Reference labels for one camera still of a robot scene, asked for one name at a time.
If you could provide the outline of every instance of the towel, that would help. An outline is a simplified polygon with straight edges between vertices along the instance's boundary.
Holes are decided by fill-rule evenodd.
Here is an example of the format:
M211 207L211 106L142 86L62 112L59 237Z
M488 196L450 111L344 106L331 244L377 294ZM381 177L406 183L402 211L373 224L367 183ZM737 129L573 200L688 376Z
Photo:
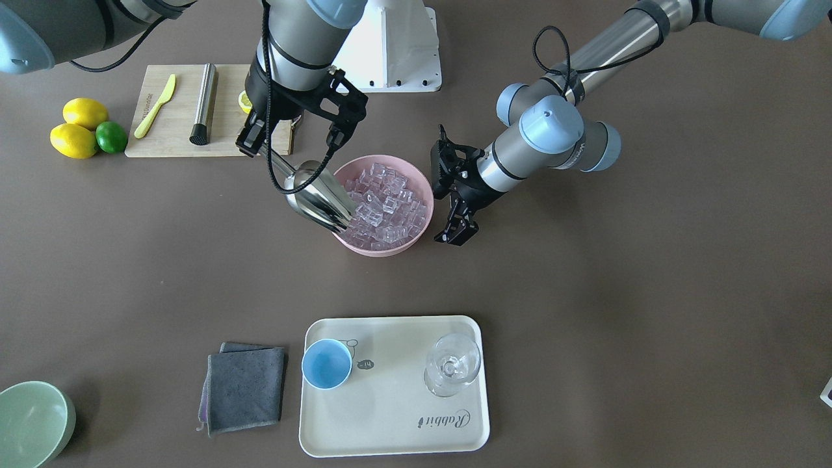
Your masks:
M199 420L208 436L280 420L284 348L225 342L208 356Z

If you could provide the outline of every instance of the wooden cutting board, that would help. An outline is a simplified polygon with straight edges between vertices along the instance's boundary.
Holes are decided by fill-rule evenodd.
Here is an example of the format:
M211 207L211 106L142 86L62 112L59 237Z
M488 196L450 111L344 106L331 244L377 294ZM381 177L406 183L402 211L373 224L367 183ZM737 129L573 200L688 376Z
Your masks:
M218 157L244 156L237 149L237 134L245 123L245 113L237 97L245 89L249 65L217 65L213 119L209 143L191 143L196 104L199 100L205 65L149 65L141 84L136 113L130 125L130 138L124 153L129 157ZM171 74L176 75L176 90L162 106L150 131L143 138L133 137L139 122L150 111ZM281 121L272 133L272 146L280 154L291 154L292 128Z

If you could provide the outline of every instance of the blue cup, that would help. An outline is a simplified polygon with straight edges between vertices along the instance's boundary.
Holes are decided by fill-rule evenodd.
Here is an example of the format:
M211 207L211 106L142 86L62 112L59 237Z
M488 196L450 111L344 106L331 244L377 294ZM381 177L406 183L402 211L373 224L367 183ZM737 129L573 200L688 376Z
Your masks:
M311 386L329 390L347 380L353 370L353 357L344 343L324 338L306 350L300 367Z

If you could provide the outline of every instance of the black cable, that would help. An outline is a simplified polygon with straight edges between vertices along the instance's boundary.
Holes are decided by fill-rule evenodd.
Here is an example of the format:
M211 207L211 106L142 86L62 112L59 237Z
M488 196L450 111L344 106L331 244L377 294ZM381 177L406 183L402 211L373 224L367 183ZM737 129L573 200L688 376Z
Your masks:
M557 33L558 36L561 37L561 41L563 42L563 48L566 51L566 56L567 56L567 59L566 59L567 72L566 73L564 73L560 70L555 70L553 68L549 68L549 67L544 66L543 63L540 61L540 57L537 55L537 41L540 39L540 37L546 31L554 31L554 32ZM654 50L656 50L661 45L661 43L662 43L662 38L659 37L659 40L655 44L651 45L650 47L648 47L644 51L639 52L636 55L633 55L631 57L624 58L624 59L619 60L617 62L608 63L607 65L602 65L600 67L583 68L581 70L573 70L572 69L572 58L570 57L570 54L569 54L569 41L567 41L566 36L563 34L563 32L561 32L560 29L558 29L557 27L554 27L552 25L549 25L549 26L546 26L543 29L541 29L540 32L537 33L537 36L535 36L534 42L532 42L532 55L534 56L534 61L537 62L537 65L541 69L543 69L543 71L565 78L566 85L563 87L563 90L562 90L562 93L561 93L561 96L565 97L566 94L567 94L567 89L572 86L572 74L573 73L575 73L576 75L579 75L579 74L582 74L582 73L600 72L602 70L609 70L610 68L620 67L621 65L625 65L627 63L633 62L634 60L642 58L642 57L646 56L648 53L653 52Z
M76 61L74 61L74 60L70 60L69 62L70 62L72 65L74 65L75 67L81 68L81 70L83 70L83 71L85 71L85 72L100 73L100 72L107 72L107 71L110 71L110 70L112 70L113 68L118 67L119 65L123 64L124 62L126 62L126 60L127 60L128 58L130 58L130 56L131 56L131 55L133 55L133 53L136 51L136 49L137 49L137 48L139 48L139 46L141 45L141 43L142 43L142 42L144 42L144 40L145 40L145 39L147 39L147 37L148 37L148 36L150 36L151 32L153 32L153 30L154 30L154 29L156 29L156 26L159 26L159 23L161 23L161 22L163 22L163 21L165 21L165 17L159 17L159 19L155 20L155 21L154 21L154 22L153 22L153 23L152 23L152 24L151 24L151 25L150 25L150 26L149 26L149 27L148 27L148 28L144 31L144 33L142 33L141 37L139 37L139 38L138 38L138 40L137 40L135 43L133 43L133 46L132 46L132 47L130 47L130 50L128 50L128 51L127 51L127 53L125 53L125 54L124 54L121 58L119 58L119 59L118 59L118 60L116 60L115 62L111 63L110 65L107 65L106 67L101 67L101 68L90 68L90 67L84 67L83 65L81 65L80 63L78 63L78 62L76 62Z
M271 166L271 122L270 122L270 114L271 114L271 55L269 53L269 10L271 9L271 5L266 2L266 0L261 0L263 4L263 31L261 34L261 42L263 43L263 63L265 64L265 75L268 81L266 86L269 87L266 90L266 103L265 103L265 147L266 147L266 161L269 165L269 177L271 178L272 185L275 186L278 192L282 193L283 195L291 195L293 193L297 193L305 189L310 183L314 182L315 179L318 178L321 172L324 171L326 168L327 163L332 156L335 154L335 150L330 147L329 150L326 152L324 156L324 160L318 165L318 168L312 172L312 175L306 179L302 184L299 186L288 189L283 188L279 182L277 182L277 177L275 176L275 169Z

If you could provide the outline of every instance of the metal scoop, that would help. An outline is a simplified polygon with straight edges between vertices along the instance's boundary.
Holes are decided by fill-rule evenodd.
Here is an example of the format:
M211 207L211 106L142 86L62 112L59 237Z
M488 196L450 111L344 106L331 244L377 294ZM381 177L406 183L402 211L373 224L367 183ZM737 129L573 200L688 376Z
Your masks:
M274 150L271 153L271 165L286 177L284 187L288 189L309 179L319 164L318 161L307 161L295 169ZM286 201L302 217L332 232L344 231L355 213L355 202L329 169L324 169L302 191L287 195Z

